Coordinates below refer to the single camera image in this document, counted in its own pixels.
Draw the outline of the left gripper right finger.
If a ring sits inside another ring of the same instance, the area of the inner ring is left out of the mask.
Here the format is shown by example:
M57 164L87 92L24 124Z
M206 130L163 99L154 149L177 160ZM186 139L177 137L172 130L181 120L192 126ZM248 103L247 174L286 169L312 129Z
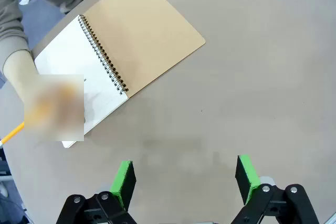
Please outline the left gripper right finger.
M232 223L261 223L265 216L278 223L318 223L310 199L300 184L280 189L262 183L248 155L239 155L235 178L244 203Z

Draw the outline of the person's right hand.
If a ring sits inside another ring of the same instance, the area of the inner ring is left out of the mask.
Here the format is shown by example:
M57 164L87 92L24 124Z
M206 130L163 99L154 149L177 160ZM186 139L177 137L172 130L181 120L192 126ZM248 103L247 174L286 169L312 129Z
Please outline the person's right hand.
M25 128L42 142L83 141L84 78L36 74L24 92Z

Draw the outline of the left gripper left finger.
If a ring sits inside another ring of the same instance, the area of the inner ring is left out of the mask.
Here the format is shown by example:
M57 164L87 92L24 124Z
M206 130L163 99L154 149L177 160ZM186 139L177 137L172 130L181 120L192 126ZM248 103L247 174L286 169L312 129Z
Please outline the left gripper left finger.
M109 191L94 194L88 199L83 195L70 195L56 224L135 223L128 213L135 184L133 162L122 161Z

